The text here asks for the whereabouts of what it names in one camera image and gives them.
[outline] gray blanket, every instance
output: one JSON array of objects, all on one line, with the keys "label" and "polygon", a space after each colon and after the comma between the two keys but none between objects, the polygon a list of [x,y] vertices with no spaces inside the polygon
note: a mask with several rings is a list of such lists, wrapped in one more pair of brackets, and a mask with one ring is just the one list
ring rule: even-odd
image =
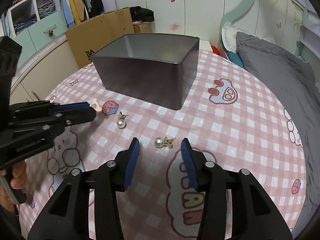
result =
[{"label": "gray blanket", "polygon": [[306,161],[306,198],[292,236],[312,218],[320,203],[320,94],[309,64],[281,47],[238,32],[237,51],[244,68],[279,99],[296,125]]}]

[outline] light green drawer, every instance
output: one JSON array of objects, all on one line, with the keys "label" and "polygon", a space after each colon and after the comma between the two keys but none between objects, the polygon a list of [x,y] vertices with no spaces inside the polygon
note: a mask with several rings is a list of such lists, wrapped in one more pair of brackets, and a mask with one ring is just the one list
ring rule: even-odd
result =
[{"label": "light green drawer", "polygon": [[[28,30],[36,50],[40,50],[44,45],[65,33],[67,31],[66,25],[63,11],[57,11],[30,26]],[[53,30],[52,37],[49,37],[48,29]]]},{"label": "light green drawer", "polygon": [[36,53],[36,48],[32,43],[28,29],[25,29],[12,39],[22,46],[22,52],[17,65],[17,68],[20,68],[23,63]]}]

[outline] pink checkered tablecloth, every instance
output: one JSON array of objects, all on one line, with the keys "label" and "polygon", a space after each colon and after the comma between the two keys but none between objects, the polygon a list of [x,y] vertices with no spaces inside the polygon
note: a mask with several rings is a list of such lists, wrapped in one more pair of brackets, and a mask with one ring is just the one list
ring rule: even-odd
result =
[{"label": "pink checkered tablecloth", "polygon": [[[27,203],[20,206],[30,230],[66,174],[92,170],[140,141],[132,185],[117,194],[126,240],[196,238],[204,194],[190,188],[180,153],[187,137],[226,170],[249,169],[293,228],[305,199],[306,173],[302,145],[290,116],[253,75],[207,51],[199,52],[196,79],[179,111],[106,90],[93,64],[69,76],[48,96],[68,104],[96,98],[108,115],[98,113],[87,124],[69,127],[55,147],[27,160]],[[116,112],[128,114],[126,127],[116,126]],[[156,137],[176,137],[172,149],[155,148]],[[89,229],[95,238],[94,193],[90,195]],[[228,201],[226,238],[231,236]]]}]

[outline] yellow garment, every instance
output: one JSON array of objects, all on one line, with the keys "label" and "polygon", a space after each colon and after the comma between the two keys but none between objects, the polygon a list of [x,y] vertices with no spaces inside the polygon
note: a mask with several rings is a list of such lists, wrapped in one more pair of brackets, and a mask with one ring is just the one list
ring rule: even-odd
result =
[{"label": "yellow garment", "polygon": [[76,10],[77,10],[77,13],[79,15],[80,21],[83,21],[84,20],[84,4],[83,4],[83,1],[82,0],[73,0],[73,3],[76,6]]},{"label": "yellow garment", "polygon": [[75,24],[79,24],[81,23],[80,19],[79,19],[79,15],[78,15],[78,12],[77,12],[77,9],[76,9],[76,6],[73,2],[73,0],[69,0],[69,3],[70,3],[70,9],[71,9],[71,12],[72,12],[72,16],[75,20]]}]

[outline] drawer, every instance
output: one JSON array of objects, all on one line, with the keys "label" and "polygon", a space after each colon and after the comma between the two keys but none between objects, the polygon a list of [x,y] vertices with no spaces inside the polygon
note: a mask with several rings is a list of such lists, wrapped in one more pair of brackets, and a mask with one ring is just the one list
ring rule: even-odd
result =
[{"label": "drawer", "polygon": [[36,48],[32,43],[28,29],[19,33],[16,37],[12,38],[15,42],[22,46],[22,52],[19,57],[17,69],[22,66],[33,54],[36,53]]},{"label": "drawer", "polygon": [[10,105],[33,101],[23,86],[19,84],[10,95]]},{"label": "drawer", "polygon": [[42,59],[21,81],[33,101],[44,100],[65,78],[79,70],[66,41]]},{"label": "drawer", "polygon": [[[30,26],[28,30],[36,50],[40,50],[44,45],[65,33],[66,25],[63,11],[57,11]],[[52,37],[49,37],[48,29],[53,30]]]}]

